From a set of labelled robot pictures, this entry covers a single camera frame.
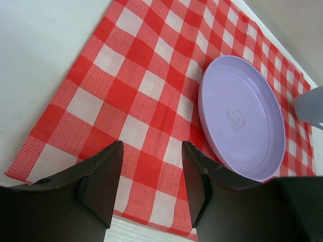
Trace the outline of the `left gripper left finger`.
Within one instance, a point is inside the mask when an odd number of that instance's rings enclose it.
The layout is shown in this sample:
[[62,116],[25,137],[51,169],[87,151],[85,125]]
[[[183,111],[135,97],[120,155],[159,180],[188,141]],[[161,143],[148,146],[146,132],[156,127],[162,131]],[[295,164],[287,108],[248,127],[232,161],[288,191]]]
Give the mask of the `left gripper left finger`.
[[1,241],[103,241],[111,226],[124,146],[32,185],[1,187]]

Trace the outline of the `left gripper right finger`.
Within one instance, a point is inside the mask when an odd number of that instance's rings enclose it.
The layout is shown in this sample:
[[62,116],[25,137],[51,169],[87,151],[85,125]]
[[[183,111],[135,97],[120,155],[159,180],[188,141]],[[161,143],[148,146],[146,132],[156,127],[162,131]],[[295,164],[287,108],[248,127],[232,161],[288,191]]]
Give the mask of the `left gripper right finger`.
[[188,141],[182,163],[199,241],[322,241],[322,177],[245,178]]

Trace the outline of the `lilac plastic plate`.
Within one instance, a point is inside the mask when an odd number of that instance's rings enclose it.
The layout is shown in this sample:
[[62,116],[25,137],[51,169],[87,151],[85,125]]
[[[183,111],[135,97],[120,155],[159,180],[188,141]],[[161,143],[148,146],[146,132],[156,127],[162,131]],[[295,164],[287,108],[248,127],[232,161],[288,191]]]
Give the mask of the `lilac plastic plate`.
[[198,113],[224,166],[257,182],[276,174],[285,155],[284,119],[272,88],[252,64],[234,55],[213,60],[200,82]]

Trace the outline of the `white mug blue handle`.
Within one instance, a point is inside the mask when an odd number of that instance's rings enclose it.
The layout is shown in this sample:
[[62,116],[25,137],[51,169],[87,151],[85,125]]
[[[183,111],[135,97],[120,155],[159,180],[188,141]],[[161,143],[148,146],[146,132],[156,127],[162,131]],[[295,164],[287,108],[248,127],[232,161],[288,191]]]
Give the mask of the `white mug blue handle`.
[[297,117],[313,127],[322,130],[323,86],[316,87],[295,98]]

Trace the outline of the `red white checkered cloth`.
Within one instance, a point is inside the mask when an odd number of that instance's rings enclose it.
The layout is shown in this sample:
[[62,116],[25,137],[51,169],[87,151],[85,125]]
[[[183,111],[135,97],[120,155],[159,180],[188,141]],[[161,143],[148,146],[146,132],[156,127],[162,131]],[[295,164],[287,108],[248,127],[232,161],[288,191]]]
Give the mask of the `red white checkered cloth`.
[[215,158],[197,93],[215,58],[232,54],[267,79],[281,107],[286,151],[277,176],[314,176],[311,126],[292,103],[303,74],[232,1],[113,1],[6,176],[34,183],[115,140],[124,161],[114,213],[190,240],[181,146]]

